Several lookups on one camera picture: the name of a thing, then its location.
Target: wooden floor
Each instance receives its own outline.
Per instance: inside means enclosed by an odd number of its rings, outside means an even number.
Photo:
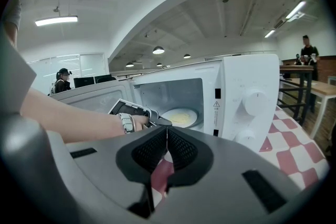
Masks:
[[[292,99],[291,97],[285,94],[283,95],[283,100],[288,104],[295,103],[294,99]],[[308,135],[310,135],[314,127],[317,115],[319,114],[320,105],[321,105],[320,102],[321,102],[321,98],[317,97],[316,103],[315,103],[315,113],[314,114],[310,110],[308,110],[307,112],[306,119],[302,127]],[[288,115],[293,116],[293,112],[290,111],[289,109],[284,109],[284,111]],[[330,145],[329,136],[330,136],[330,132],[333,127],[333,124],[335,122],[335,119],[336,119],[336,99],[329,99],[326,110],[324,112],[324,116],[322,118],[322,122],[320,124],[320,128],[318,129],[317,134],[314,138],[314,140],[319,145],[319,147],[324,152],[324,154],[327,154],[327,155],[328,155],[328,152],[326,152],[326,149]]]

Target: microwave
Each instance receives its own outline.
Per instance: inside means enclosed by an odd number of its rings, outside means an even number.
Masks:
[[[51,97],[102,113],[109,113],[119,99],[155,110],[163,117],[174,110],[190,112],[193,122],[187,128],[258,152],[274,117],[278,91],[279,58],[269,54],[223,57]]]

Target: checkered tablecloth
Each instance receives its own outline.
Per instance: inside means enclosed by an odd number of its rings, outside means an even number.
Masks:
[[[315,141],[279,107],[259,155],[286,173],[301,190],[322,179],[329,170]],[[167,178],[173,173],[173,161],[168,152],[151,178],[155,206],[164,199]]]

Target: wooden table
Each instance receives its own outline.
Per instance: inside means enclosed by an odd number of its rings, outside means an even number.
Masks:
[[[297,84],[297,86],[300,85],[300,79],[292,79],[290,82]],[[317,116],[314,128],[310,134],[310,137],[314,138],[320,127],[320,124],[321,124],[321,121],[322,121],[322,118],[325,112],[325,107],[327,106],[328,99],[336,98],[336,86],[323,83],[320,81],[312,80],[311,93],[322,98],[320,111]]]

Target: black mesh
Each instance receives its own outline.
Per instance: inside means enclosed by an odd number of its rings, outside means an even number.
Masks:
[[[168,149],[173,158],[174,170],[180,170],[192,163],[197,156],[197,148],[173,131],[169,131]]]
[[[164,129],[132,151],[132,158],[141,167],[152,173],[162,158],[166,148],[167,131]]]

